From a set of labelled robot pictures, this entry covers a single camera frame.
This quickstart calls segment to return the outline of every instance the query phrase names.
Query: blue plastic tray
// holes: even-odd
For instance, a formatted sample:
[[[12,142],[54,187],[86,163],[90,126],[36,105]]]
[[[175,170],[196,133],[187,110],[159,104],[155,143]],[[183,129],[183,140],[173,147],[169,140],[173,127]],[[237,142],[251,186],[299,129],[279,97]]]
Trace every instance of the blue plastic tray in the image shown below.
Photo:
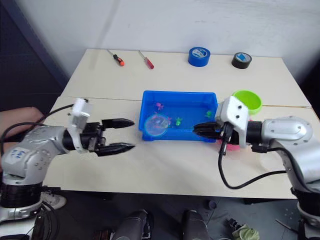
[[[214,139],[198,136],[193,129],[196,124],[214,122],[217,107],[217,97],[213,92],[144,91],[139,119],[142,139],[214,143]],[[169,119],[170,124],[163,134],[150,135],[145,129],[146,121],[157,115]]]

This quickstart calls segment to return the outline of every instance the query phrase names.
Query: screwdriver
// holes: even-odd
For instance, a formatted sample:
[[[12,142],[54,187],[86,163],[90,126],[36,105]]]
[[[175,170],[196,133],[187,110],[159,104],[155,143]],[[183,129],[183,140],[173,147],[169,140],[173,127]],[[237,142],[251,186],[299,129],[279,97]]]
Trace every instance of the screwdriver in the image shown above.
[[[113,54],[109,49],[107,49],[107,51],[111,54],[111,56],[120,66],[123,67],[125,65],[125,62],[120,57],[118,57],[117,54]]]
[[[154,65],[152,64],[152,62],[149,60],[149,58],[145,57],[142,52],[140,52],[140,50],[138,50],[139,54],[141,55],[141,57],[143,58],[145,64],[148,66],[148,68],[150,69],[154,69]]]

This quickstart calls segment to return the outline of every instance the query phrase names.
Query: green toy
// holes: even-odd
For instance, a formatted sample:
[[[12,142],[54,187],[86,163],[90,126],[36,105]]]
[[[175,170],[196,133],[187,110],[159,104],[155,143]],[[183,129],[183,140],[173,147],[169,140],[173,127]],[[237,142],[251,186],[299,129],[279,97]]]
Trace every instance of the green toy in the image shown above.
[[[206,116],[207,118],[209,118],[209,119],[212,118],[212,115],[213,115],[213,114],[212,114],[212,111],[210,111],[210,110],[207,111],[206,114],[205,114],[205,116]]]
[[[177,117],[177,118],[176,118],[176,121],[175,121],[175,125],[176,125],[176,126],[180,126],[181,121],[182,121],[182,118]]]

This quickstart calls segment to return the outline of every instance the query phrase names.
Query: dark floor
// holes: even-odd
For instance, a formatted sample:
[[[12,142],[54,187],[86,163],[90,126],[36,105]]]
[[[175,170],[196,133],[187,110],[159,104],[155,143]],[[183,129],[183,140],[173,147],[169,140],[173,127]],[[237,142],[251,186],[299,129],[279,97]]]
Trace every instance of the dark floor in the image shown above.
[[[153,240],[178,240],[185,210],[197,210],[207,222],[213,240],[232,239],[225,224],[230,218],[247,223],[259,231],[260,239],[294,240],[295,233],[279,225],[275,219],[297,229],[299,214],[296,200],[276,200],[251,205],[241,198],[204,197],[160,194],[118,193],[101,196],[95,193],[64,191],[67,205],[58,210],[61,221],[59,240],[91,240],[94,231],[115,229],[133,211],[146,209],[154,215]],[[207,209],[208,200],[217,208]]]

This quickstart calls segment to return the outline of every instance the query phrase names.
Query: shoe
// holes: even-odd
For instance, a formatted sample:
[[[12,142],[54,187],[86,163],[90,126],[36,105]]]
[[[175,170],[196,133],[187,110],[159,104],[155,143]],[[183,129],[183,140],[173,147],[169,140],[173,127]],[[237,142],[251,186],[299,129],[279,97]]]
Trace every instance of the shoe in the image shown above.
[[[64,196],[52,194],[47,191],[41,193],[41,200],[50,204],[55,210],[62,208],[67,203],[67,199]]]

